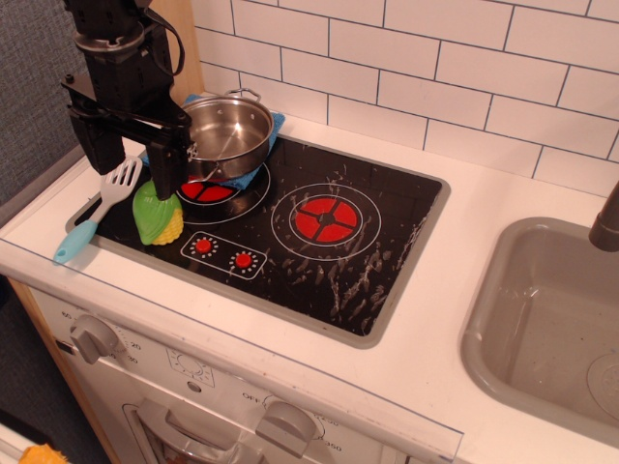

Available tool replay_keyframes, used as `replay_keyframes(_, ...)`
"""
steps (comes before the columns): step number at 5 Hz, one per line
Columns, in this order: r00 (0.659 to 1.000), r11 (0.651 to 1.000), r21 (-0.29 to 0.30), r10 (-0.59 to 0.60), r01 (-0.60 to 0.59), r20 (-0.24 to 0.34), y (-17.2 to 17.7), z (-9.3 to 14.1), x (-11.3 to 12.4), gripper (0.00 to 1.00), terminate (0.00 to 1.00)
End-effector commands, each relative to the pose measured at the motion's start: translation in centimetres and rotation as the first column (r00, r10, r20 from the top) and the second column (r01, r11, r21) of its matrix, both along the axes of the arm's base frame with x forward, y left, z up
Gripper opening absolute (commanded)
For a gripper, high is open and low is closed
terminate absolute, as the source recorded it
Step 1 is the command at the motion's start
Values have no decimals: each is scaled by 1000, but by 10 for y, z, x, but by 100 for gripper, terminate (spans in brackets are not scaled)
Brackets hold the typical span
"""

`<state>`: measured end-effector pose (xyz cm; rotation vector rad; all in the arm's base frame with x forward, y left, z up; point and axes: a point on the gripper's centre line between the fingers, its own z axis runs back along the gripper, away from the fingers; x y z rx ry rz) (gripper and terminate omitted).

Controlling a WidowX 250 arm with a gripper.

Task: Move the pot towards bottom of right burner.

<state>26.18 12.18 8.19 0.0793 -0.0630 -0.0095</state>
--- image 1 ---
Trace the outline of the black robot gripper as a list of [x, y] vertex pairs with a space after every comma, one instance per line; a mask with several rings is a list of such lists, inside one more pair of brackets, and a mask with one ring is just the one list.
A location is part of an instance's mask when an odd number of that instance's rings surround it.
[[105, 175], [124, 160], [122, 136], [146, 145], [159, 200], [188, 181], [191, 117], [170, 97], [184, 67], [171, 61], [167, 22], [78, 22], [74, 43], [87, 74], [67, 76], [70, 120], [91, 166]]

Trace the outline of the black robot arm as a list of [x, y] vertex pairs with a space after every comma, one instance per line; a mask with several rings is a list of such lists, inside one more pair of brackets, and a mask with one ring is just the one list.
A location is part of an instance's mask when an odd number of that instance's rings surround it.
[[68, 1], [74, 43], [86, 74], [62, 85], [74, 133], [101, 175], [124, 161], [124, 139], [146, 149], [156, 195], [169, 198], [188, 180], [192, 119], [170, 95], [185, 59], [172, 59], [173, 26], [147, 1]]

